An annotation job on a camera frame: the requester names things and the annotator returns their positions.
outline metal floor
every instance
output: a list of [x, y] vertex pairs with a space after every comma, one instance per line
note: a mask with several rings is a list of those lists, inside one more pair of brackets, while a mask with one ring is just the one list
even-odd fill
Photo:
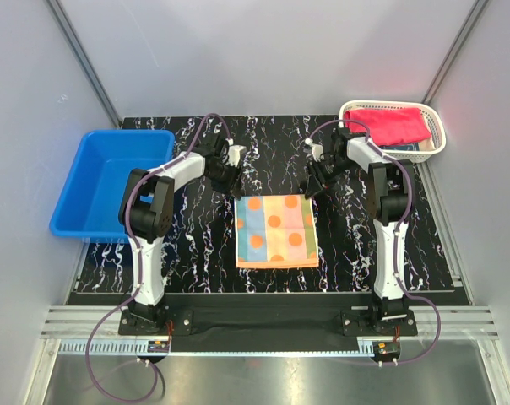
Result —
[[[403, 358], [418, 342], [403, 342]], [[93, 356], [105, 389], [136, 398], [154, 377], [141, 364], [110, 374], [127, 356]], [[145, 403], [222, 404], [494, 404], [475, 342], [441, 341], [415, 364], [379, 369], [368, 359], [170, 357], [158, 363], [166, 381]], [[109, 404], [91, 385], [84, 356], [58, 355], [45, 404]]]

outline white wall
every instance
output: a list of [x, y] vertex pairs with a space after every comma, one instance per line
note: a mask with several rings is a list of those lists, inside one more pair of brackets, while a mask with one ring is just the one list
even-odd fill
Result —
[[121, 116], [421, 100], [473, 0], [62, 0]]
[[21, 403], [80, 243], [48, 222], [79, 140], [111, 124], [41, 0], [0, 1], [0, 403]]
[[474, 297], [510, 362], [510, 0], [491, 2], [435, 103], [448, 132], [431, 158]]

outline patterned towel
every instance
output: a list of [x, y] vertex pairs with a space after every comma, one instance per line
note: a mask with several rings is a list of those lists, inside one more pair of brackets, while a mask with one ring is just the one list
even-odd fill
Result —
[[318, 266], [311, 199], [244, 197], [235, 201], [235, 208], [237, 267]]

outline white laundry basket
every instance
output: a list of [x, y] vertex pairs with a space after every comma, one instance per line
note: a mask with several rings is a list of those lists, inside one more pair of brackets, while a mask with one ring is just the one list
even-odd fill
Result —
[[[384, 152], [396, 159], [408, 159], [413, 163], [422, 163], [428, 160], [430, 156], [441, 152], [447, 143], [444, 128], [442, 127], [441, 118], [439, 118], [439, 115], [431, 107], [419, 103], [402, 103], [398, 101], [353, 100], [341, 106], [341, 109], [339, 110], [339, 119], [343, 119], [346, 111], [357, 110], [359, 108], [367, 108], [372, 110], [399, 110], [402, 108], [411, 107], [420, 109], [422, 117], [424, 118], [424, 122], [430, 130], [431, 140], [433, 141], [433, 146], [435, 149], [408, 151], [392, 150], [386, 148]], [[340, 122], [339, 126], [343, 128], [344, 123]]]

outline plastic basket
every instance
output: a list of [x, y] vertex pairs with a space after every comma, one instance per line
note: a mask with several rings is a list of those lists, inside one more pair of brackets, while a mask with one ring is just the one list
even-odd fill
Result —
[[129, 173], [152, 169], [172, 156], [165, 130], [113, 129], [85, 135], [52, 215], [54, 235], [86, 242], [127, 242], [118, 211]]
[[[413, 163], [422, 163], [434, 154], [441, 152], [446, 143], [446, 135], [442, 127], [441, 118], [431, 107], [419, 103], [402, 103], [399, 101], [376, 101], [376, 100], [353, 100], [345, 103], [339, 110], [339, 118], [342, 119], [346, 111], [357, 110], [359, 108], [367, 108], [372, 110], [399, 110], [402, 108], [415, 107], [420, 109], [426, 126], [430, 130], [431, 140], [433, 141], [434, 150], [394, 150], [386, 148], [385, 153], [396, 159], [408, 159]], [[340, 127], [344, 127], [344, 123], [339, 123]]]

